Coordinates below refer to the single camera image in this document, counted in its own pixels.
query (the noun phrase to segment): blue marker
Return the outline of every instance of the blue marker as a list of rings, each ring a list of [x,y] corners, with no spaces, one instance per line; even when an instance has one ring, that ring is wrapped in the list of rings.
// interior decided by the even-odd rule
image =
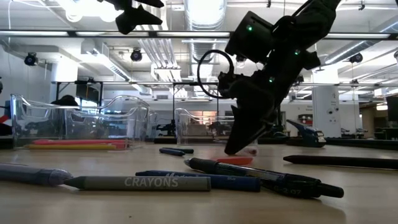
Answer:
[[[173,156],[183,156],[185,155],[185,152],[174,150],[174,149],[159,149],[159,152],[164,153],[164,154],[170,154]]]
[[[157,177],[210,177],[211,187],[214,189],[242,190],[248,192],[259,192],[261,189],[260,179],[255,177],[238,177],[230,175],[192,174],[187,172],[173,172],[164,170],[148,170],[136,172],[136,176]]]
[[[179,149],[179,148],[170,148],[170,147],[163,147],[162,149],[173,149],[185,152],[186,154],[193,154],[193,149]]]

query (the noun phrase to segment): black marker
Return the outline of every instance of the black marker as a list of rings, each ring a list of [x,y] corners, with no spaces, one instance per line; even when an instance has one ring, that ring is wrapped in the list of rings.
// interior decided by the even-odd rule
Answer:
[[[164,154],[173,155],[173,156],[183,156],[183,155],[185,155],[185,152],[174,150],[174,149],[162,148],[162,149],[159,149],[159,152],[164,153]]]
[[[320,180],[311,177],[236,166],[208,159],[192,158],[185,160],[184,163],[192,169],[208,174],[258,177],[263,187],[290,197],[311,198],[325,195],[341,198],[344,196],[342,188],[323,184]]]
[[[284,160],[294,164],[398,169],[398,159],[297,155],[286,156]]]
[[[194,152],[193,149],[179,149],[179,148],[170,148],[170,147],[163,147],[162,149],[178,150],[178,151],[185,152],[186,154],[193,154],[193,152]]]

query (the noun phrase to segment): blue object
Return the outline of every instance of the blue object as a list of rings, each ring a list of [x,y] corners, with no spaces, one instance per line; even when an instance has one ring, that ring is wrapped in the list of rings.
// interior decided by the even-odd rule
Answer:
[[[192,169],[207,174],[257,177],[263,187],[289,197],[312,198],[324,195],[342,198],[344,196],[341,187],[324,184],[321,180],[312,177],[225,164],[209,159],[191,158],[184,160],[184,163]]]
[[[136,172],[136,176],[157,177],[210,177],[211,187],[214,189],[242,190],[248,192],[259,192],[261,181],[255,177],[237,177],[231,175],[192,174],[187,172],[173,172],[164,170],[148,170]]]
[[[178,151],[178,150],[175,150],[175,149],[162,148],[162,149],[159,149],[159,152],[164,153],[164,154],[173,155],[173,156],[183,156],[183,155],[185,155],[185,152]]]
[[[170,148],[170,147],[163,147],[162,149],[172,149],[185,152],[186,154],[193,154],[193,149],[179,149],[179,148]]]
[[[326,140],[324,138],[323,132],[300,124],[298,122],[292,121],[291,119],[286,120],[291,125],[295,126],[302,139],[294,139],[290,138],[286,144],[293,145],[293,146],[305,146],[305,147],[323,147],[326,144]]]
[[[61,169],[41,169],[19,164],[0,164],[0,180],[57,186],[73,176]]]

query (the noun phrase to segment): wooden table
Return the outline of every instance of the wooden table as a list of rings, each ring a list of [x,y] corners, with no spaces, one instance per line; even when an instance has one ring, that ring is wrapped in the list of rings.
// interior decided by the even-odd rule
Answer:
[[[159,154],[161,145],[132,151],[0,151],[0,162],[56,167],[79,175],[134,175],[150,169],[189,171],[182,157]],[[398,152],[326,146],[259,146],[252,166],[316,177],[345,190],[343,198],[302,200],[274,192],[80,192],[0,182],[0,223],[397,223],[397,171],[305,166],[284,156],[312,154],[396,158]],[[195,156],[223,156],[222,147],[195,147]]]

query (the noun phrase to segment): clear plastic bin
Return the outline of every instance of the clear plastic bin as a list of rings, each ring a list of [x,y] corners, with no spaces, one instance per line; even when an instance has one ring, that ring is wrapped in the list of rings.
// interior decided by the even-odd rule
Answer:
[[[155,138],[156,138],[156,126],[157,126],[158,120],[159,120],[158,114],[155,111],[153,111],[153,110],[149,110],[147,136],[146,136],[146,141],[147,142],[154,142],[155,141]]]
[[[233,116],[194,116],[186,109],[175,110],[177,144],[225,145],[234,124]]]
[[[147,132],[149,105],[133,96],[117,96],[105,106],[57,106],[11,95],[14,147],[39,139],[124,139],[141,146]]]

